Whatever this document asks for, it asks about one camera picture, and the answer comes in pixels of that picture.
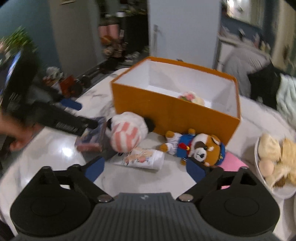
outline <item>open box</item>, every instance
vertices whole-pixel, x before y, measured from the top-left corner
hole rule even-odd
[[[118,114],[149,117],[160,135],[193,128],[216,135],[226,145],[240,122],[236,79],[193,64],[148,57],[115,78],[112,91]],[[205,106],[179,99],[186,91],[203,98]]]

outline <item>white basket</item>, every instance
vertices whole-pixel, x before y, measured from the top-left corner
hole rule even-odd
[[[291,183],[286,183],[285,186],[282,188],[274,188],[271,190],[269,186],[266,184],[266,181],[264,180],[260,170],[258,163],[260,161],[260,157],[258,155],[258,145],[259,145],[260,138],[256,141],[255,144],[255,166],[256,166],[256,172],[258,179],[265,185],[265,187],[270,191],[271,194],[274,196],[281,198],[281,199],[288,199],[292,197],[296,192],[296,186]]]

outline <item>metal screw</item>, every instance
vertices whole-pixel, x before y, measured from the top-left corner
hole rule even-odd
[[[190,194],[182,194],[179,196],[179,200],[182,202],[191,202],[193,200],[193,196]]]
[[[112,200],[112,197],[108,194],[102,194],[98,196],[98,201],[99,202],[110,202]]]

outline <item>white logo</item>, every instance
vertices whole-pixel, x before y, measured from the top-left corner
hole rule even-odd
[[[143,195],[140,198],[142,198],[143,200],[147,200],[149,198],[149,196],[148,195]]]

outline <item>yellow plush toy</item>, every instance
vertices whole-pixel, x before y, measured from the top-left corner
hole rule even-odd
[[[221,164],[225,157],[225,147],[214,135],[195,134],[189,129],[188,134],[168,131],[165,135],[167,143],[160,146],[160,150],[186,159],[194,157],[206,166]]]

